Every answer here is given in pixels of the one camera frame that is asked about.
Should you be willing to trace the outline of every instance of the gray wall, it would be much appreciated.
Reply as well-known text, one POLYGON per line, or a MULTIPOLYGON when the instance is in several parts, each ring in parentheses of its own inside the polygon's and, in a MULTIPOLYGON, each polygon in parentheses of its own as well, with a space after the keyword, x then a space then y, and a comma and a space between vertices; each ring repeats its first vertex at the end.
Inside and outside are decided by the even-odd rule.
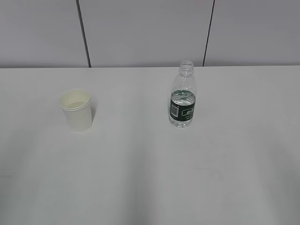
MULTIPOLYGON (((212 6, 80 0, 91 66, 300 65, 300 1, 216 0, 208 39, 212 6)), ((0 68, 88 66, 76 0, 2 0, 0 31, 0 68)))

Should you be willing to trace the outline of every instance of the white paper cup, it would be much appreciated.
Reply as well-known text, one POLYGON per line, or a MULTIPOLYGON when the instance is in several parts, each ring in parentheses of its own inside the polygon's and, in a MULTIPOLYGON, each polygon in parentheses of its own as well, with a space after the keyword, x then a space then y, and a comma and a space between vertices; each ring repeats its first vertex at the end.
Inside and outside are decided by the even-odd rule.
POLYGON ((60 106, 67 123, 74 131, 84 131, 92 125, 90 94, 83 89, 73 89, 63 93, 60 106))

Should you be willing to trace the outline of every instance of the table surface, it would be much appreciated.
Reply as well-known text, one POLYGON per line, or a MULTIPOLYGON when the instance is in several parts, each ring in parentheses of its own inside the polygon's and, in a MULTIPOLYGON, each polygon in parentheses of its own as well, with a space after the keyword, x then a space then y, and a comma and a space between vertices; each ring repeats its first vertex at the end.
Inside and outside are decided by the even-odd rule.
POLYGON ((194 120, 168 120, 177 68, 0 69, 2 225, 298 225, 300 67, 197 67, 194 120), (72 132, 58 99, 91 92, 72 132))

